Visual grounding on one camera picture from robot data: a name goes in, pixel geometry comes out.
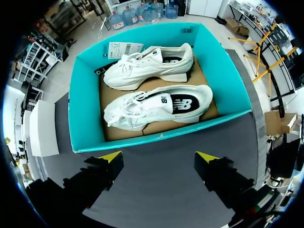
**floor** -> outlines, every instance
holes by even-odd
[[[234,37],[235,35],[225,26],[218,24],[213,18],[185,15],[184,17],[178,17],[174,20],[163,18],[159,23],[164,22],[202,23],[222,44],[223,48],[233,49],[236,51],[245,68],[247,69],[250,78],[255,78],[255,65],[251,60],[243,57],[243,55],[247,54],[247,52],[244,49],[242,43],[235,40],[229,40],[228,37]],[[41,86],[41,88],[45,91],[45,101],[55,103],[69,91],[74,61],[79,53],[104,38],[113,36],[128,29],[144,26],[145,24],[143,22],[139,22],[136,25],[125,27],[119,31],[113,29],[107,31],[107,29],[103,27],[102,33],[100,32],[101,25],[101,19],[96,17],[94,14],[91,14],[91,16],[88,17],[87,21],[70,35],[72,38],[76,39],[77,42],[69,50],[69,57],[65,60],[65,62],[58,63],[56,66],[54,66],[54,68],[48,74],[48,79],[46,79]],[[265,81],[265,79],[259,80],[254,83],[254,86],[263,112],[270,111],[271,105],[267,95],[267,81]]]

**water jug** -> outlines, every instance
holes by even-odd
[[[177,18],[179,6],[174,4],[174,0],[170,0],[170,3],[166,5],[166,17],[170,19]]]
[[[154,3],[152,4],[153,9],[155,9],[157,11],[157,16],[159,18],[163,17],[163,4],[158,2],[157,0],[154,1]]]
[[[115,11],[113,11],[113,14],[109,17],[109,22],[113,29],[119,30],[125,27],[124,17]]]
[[[137,17],[140,21],[143,21],[143,11],[148,8],[148,4],[141,3],[141,6],[137,8]]]
[[[152,5],[148,5],[148,8],[143,11],[142,16],[144,21],[149,24],[155,24],[158,22],[157,11],[152,7]]]
[[[133,8],[130,8],[129,6],[125,7],[126,9],[123,12],[123,18],[126,23],[126,25],[133,25],[138,22],[138,17],[136,10]]]

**new balance sneaker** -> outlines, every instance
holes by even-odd
[[[212,97],[207,85],[171,85],[134,92],[112,101],[104,110],[104,120],[108,127],[128,131],[141,131],[154,121],[196,123]]]
[[[168,82],[187,82],[187,72],[193,65],[193,53],[188,43],[180,47],[149,47],[142,53],[123,55],[104,73],[104,83],[117,90],[135,90],[149,77]]]

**barcode label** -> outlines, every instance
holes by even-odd
[[[192,33],[192,32],[193,32],[193,27],[181,29],[181,33]]]
[[[108,50],[109,59],[120,59],[122,56],[142,51],[143,44],[130,42],[110,42]]]
[[[131,49],[131,44],[127,44],[127,46],[125,47],[124,54],[125,54],[125,55],[130,54],[130,49]]]

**cardboard insert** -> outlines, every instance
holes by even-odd
[[[144,81],[137,90],[135,91],[118,91],[108,87],[103,82],[103,75],[99,77],[99,101],[100,108],[102,113],[102,122],[104,129],[104,136],[106,141],[114,141],[119,139],[127,139],[133,138],[137,136],[149,135],[154,133],[161,133],[164,131],[169,131],[177,128],[181,128],[187,125],[191,125],[191,123],[177,123],[175,121],[161,121],[161,122],[153,122],[148,124],[143,131],[125,131],[115,127],[107,127],[107,123],[104,121],[104,109],[108,104],[110,104],[116,98],[123,96],[128,93],[137,92],[137,91],[150,91],[154,90],[158,87],[171,86],[171,85],[208,85],[207,80],[200,68],[199,63],[195,58],[195,64],[191,70],[190,78],[186,83],[177,83],[177,82],[166,82],[160,78],[152,77]],[[215,105],[214,100],[212,100],[210,107],[208,110],[200,117],[199,121],[205,121],[217,118],[219,116],[217,107]]]

